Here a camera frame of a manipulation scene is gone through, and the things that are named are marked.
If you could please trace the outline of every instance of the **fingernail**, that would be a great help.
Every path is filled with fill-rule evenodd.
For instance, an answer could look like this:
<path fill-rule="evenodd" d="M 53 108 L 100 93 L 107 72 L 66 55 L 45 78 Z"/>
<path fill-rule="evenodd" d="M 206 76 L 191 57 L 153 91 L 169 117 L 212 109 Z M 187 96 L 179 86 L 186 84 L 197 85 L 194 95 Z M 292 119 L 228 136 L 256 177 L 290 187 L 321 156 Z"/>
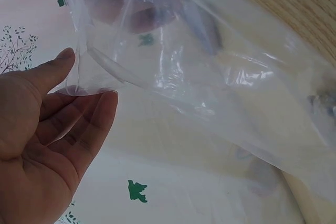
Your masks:
<path fill-rule="evenodd" d="M 56 57 L 57 60 L 60 59 L 69 59 L 74 55 L 72 48 L 66 48 L 62 52 L 59 53 L 59 55 Z"/>

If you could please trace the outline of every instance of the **clear plastic bag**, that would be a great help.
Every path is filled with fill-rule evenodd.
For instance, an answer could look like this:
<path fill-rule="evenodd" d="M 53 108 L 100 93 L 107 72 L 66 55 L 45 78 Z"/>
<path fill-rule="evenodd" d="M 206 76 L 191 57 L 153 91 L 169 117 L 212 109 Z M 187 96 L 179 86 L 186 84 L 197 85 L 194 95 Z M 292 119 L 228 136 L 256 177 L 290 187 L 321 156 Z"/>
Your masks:
<path fill-rule="evenodd" d="M 336 71 L 287 26 L 245 0 L 67 3 L 68 94 L 131 83 L 336 202 Z"/>

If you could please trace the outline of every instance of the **leaf pattern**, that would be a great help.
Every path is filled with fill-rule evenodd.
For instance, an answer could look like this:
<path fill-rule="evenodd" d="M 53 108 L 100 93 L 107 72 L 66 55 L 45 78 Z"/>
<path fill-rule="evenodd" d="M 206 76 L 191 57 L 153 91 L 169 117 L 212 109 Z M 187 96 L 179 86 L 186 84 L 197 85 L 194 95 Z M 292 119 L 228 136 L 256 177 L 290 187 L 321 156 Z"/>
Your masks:
<path fill-rule="evenodd" d="M 0 36 L 0 74 L 32 67 L 32 55 L 38 38 L 25 36 L 26 28 L 5 26 Z"/>

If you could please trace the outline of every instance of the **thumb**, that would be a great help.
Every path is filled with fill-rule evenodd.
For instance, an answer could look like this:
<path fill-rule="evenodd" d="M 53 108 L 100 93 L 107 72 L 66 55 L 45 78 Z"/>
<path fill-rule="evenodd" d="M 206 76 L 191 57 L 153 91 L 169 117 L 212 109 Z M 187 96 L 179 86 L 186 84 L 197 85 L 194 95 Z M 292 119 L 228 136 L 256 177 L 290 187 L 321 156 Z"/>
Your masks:
<path fill-rule="evenodd" d="M 33 88 L 38 102 L 56 85 L 60 84 L 75 62 L 75 53 L 72 48 L 64 49 L 54 60 L 26 71 L 13 72 L 13 75 L 26 80 Z"/>

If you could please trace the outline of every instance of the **hand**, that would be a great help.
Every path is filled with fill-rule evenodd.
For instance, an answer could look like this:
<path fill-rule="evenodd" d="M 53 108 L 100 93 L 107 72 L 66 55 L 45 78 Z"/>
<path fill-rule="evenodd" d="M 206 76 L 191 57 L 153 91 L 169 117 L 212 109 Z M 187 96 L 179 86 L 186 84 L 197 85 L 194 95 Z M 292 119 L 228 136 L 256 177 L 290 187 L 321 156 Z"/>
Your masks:
<path fill-rule="evenodd" d="M 54 223 L 110 131 L 116 93 L 47 94 L 74 60 L 66 49 L 37 68 L 0 76 L 0 223 Z"/>

